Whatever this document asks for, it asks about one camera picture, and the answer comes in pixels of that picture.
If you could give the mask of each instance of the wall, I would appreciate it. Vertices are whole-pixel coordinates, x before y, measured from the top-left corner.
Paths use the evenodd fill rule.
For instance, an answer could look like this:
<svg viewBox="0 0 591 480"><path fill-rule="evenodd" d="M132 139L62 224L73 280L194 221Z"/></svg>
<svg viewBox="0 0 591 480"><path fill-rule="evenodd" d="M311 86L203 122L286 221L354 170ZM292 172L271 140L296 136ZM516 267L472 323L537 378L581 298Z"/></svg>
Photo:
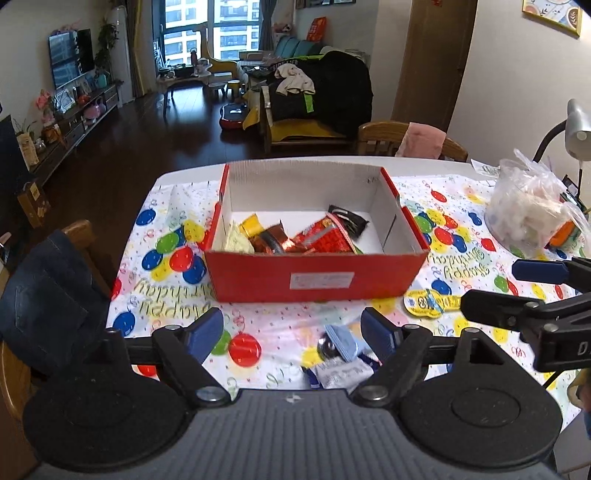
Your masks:
<svg viewBox="0 0 591 480"><path fill-rule="evenodd" d="M392 117L412 4L412 0L379 0L369 68L374 92L373 121L390 120Z"/></svg>
<svg viewBox="0 0 591 480"><path fill-rule="evenodd" d="M335 48L354 48L371 55L374 47L379 0L358 0L355 4L303 8L295 11L295 34L305 38L312 20L327 17L324 43Z"/></svg>
<svg viewBox="0 0 591 480"><path fill-rule="evenodd" d="M7 114L22 122L40 120L33 105L41 89L53 90L47 37L63 25L90 28L93 52L98 46L106 0L11 0L0 9L0 102ZM35 125L35 132L41 125Z"/></svg>
<svg viewBox="0 0 591 480"><path fill-rule="evenodd" d="M448 135L496 164L519 148L529 158L577 98L591 112L591 19L579 39L521 13L515 0L480 0L472 45ZM576 179L579 164L559 135L546 150L555 173ZM591 167L583 176L591 202Z"/></svg>

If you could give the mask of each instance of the blue candy wrapper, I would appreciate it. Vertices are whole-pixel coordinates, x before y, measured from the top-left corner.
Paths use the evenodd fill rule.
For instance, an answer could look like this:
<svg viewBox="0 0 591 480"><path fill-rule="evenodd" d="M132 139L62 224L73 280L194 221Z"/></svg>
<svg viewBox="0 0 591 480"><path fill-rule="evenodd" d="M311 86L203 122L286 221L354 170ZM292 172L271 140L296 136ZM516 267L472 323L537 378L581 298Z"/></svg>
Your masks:
<svg viewBox="0 0 591 480"><path fill-rule="evenodd" d="M327 325L326 334L346 362L352 362L360 353L371 351L367 342L357 338L347 327Z"/></svg>

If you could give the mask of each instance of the red snack bag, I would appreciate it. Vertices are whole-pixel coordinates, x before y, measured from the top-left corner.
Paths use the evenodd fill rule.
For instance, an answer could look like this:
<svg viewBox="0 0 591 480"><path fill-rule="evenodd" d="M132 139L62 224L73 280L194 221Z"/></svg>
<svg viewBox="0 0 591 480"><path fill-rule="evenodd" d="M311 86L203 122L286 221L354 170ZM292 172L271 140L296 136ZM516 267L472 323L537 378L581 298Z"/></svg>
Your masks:
<svg viewBox="0 0 591 480"><path fill-rule="evenodd" d="M295 244L316 253L353 253L355 247L346 230L331 213L327 213L322 220L318 220L293 239Z"/></svg>

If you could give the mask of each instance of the curtain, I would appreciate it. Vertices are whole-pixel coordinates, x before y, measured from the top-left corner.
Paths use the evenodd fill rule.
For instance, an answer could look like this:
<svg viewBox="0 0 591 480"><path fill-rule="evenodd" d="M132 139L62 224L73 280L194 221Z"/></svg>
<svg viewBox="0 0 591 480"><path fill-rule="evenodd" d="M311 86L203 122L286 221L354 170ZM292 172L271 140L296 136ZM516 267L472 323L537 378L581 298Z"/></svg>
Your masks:
<svg viewBox="0 0 591 480"><path fill-rule="evenodd" d="M139 22L142 15L142 3L144 0L125 0L127 8L127 36L129 38L129 62L131 63L131 87L134 97L139 98L146 94L139 71L138 62L138 41Z"/></svg>
<svg viewBox="0 0 591 480"><path fill-rule="evenodd" d="M259 50L273 50L273 32L271 25L271 16L277 4L277 0L261 0L261 39Z"/></svg>

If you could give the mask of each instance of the red cardboard box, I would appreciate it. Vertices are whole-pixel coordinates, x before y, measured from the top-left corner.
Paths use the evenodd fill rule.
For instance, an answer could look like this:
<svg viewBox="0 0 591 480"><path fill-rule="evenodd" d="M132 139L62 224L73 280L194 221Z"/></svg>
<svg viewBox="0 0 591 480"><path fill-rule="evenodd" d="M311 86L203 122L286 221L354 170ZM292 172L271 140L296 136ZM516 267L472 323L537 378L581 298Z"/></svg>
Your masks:
<svg viewBox="0 0 591 480"><path fill-rule="evenodd" d="M256 213L292 237L329 205L369 221L356 254L240 254L222 251L232 222ZM298 302L403 295L429 247L384 168L307 160L226 165L205 260L218 301Z"/></svg>

